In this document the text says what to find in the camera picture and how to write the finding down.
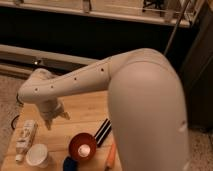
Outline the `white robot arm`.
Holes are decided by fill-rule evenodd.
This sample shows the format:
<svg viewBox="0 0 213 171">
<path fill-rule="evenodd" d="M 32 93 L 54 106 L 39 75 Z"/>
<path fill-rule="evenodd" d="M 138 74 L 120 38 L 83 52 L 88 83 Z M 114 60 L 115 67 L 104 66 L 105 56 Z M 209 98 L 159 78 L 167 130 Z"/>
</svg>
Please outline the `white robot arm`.
<svg viewBox="0 0 213 171">
<path fill-rule="evenodd" d="M 179 76 L 149 48 L 110 56 L 55 77 L 35 70 L 18 91 L 47 127 L 64 112 L 63 96 L 108 92 L 108 111 L 123 171 L 188 171 L 187 110 Z"/>
</svg>

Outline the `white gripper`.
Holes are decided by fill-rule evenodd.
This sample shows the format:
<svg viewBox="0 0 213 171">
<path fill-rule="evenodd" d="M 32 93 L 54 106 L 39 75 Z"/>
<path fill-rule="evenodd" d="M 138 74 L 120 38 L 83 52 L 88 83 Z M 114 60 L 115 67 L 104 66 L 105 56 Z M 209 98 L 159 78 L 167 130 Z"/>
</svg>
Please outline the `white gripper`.
<svg viewBox="0 0 213 171">
<path fill-rule="evenodd" d="M 64 106 L 58 99 L 43 101 L 38 104 L 38 109 L 41 117 L 45 120 L 45 125 L 48 130 L 51 130 L 52 119 L 60 115 L 66 120 L 70 120 L 68 112 L 64 112 Z"/>
</svg>

